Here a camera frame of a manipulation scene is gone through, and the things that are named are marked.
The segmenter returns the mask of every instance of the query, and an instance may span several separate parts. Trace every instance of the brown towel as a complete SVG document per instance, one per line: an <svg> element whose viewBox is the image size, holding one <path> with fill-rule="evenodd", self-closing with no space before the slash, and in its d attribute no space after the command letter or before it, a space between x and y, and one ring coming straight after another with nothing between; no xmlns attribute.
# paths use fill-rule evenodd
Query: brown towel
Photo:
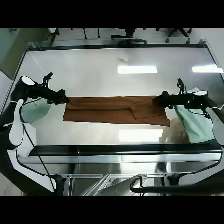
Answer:
<svg viewBox="0 0 224 224"><path fill-rule="evenodd" d="M70 97L64 121L170 126L163 107L152 103L155 96Z"/></svg>

